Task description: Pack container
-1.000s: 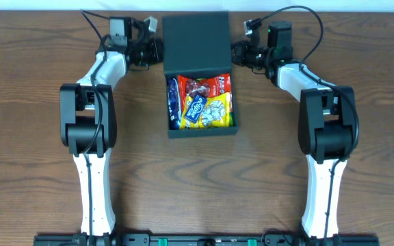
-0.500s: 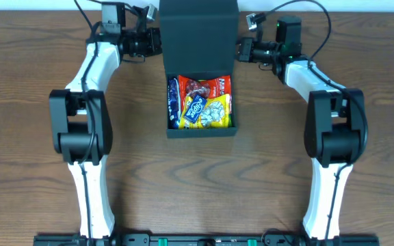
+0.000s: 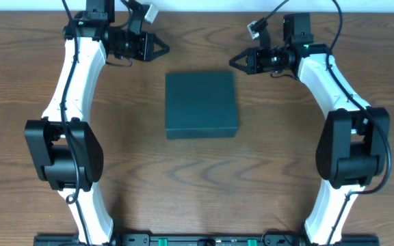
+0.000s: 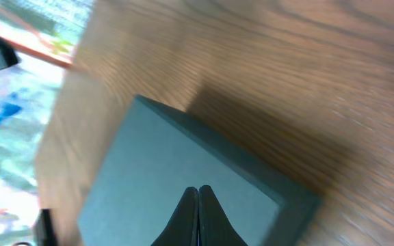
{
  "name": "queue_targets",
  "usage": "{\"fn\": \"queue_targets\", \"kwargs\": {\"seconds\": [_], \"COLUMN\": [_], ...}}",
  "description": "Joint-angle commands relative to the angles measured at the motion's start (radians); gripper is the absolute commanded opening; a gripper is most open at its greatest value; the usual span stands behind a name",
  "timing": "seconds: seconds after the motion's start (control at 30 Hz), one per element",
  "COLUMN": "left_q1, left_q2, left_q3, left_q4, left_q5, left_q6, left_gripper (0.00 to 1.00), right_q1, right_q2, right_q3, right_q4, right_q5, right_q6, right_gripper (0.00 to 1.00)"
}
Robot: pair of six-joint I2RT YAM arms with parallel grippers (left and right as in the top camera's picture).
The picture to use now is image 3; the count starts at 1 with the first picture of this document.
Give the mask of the black gift box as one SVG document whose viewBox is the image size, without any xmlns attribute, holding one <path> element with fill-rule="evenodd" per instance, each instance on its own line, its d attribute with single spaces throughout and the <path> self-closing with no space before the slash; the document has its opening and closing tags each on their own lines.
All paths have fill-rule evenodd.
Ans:
<svg viewBox="0 0 394 246">
<path fill-rule="evenodd" d="M 239 128 L 231 71 L 166 74 L 168 139 L 231 138 Z"/>
</svg>

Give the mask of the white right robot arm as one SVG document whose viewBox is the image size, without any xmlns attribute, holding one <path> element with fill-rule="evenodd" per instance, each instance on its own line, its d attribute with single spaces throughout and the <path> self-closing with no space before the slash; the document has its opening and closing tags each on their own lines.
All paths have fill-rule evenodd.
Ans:
<svg viewBox="0 0 394 246">
<path fill-rule="evenodd" d="M 325 123 L 315 163 L 321 177 L 319 193 L 301 233 L 279 234 L 282 245 L 379 245 L 374 235 L 344 235 L 343 225 L 357 197 L 378 192 L 391 172 L 388 142 L 390 116 L 372 107 L 350 86 L 338 69 L 332 46 L 316 43 L 308 13 L 283 18 L 282 46 L 272 46 L 267 20 L 247 26 L 260 45 L 229 61 L 246 74 L 268 72 L 291 77 L 305 85 L 319 105 Z"/>
</svg>

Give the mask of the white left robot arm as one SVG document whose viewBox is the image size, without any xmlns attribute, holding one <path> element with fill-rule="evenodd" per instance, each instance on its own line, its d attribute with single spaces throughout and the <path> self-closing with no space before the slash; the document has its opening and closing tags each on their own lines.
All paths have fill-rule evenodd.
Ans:
<svg viewBox="0 0 394 246">
<path fill-rule="evenodd" d="M 129 18 L 115 25 L 113 1 L 88 1 L 69 16 L 63 30 L 65 57 L 54 95 L 38 120 L 28 120 L 25 139 L 40 180 L 65 199 L 78 232 L 41 234 L 35 245 L 122 245 L 114 232 L 99 186 L 103 149 L 90 127 L 96 84 L 108 57 L 150 62 L 170 48 L 142 29 L 158 9 L 151 3 L 126 1 Z"/>
</svg>

